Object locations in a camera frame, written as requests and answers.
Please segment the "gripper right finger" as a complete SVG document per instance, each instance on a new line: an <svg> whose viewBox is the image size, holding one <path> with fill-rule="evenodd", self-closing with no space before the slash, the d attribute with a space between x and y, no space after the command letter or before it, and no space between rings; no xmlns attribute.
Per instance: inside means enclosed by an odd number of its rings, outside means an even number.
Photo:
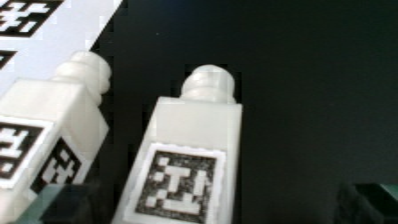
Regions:
<svg viewBox="0 0 398 224"><path fill-rule="evenodd" d="M338 224L398 224L398 184L340 187Z"/></svg>

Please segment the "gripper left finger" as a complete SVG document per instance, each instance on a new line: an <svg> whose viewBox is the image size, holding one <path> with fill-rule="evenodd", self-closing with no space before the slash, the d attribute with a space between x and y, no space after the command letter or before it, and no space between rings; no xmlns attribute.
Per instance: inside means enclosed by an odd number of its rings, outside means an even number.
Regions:
<svg viewBox="0 0 398 224"><path fill-rule="evenodd" d="M50 184L15 224L94 224L94 193L87 184Z"/></svg>

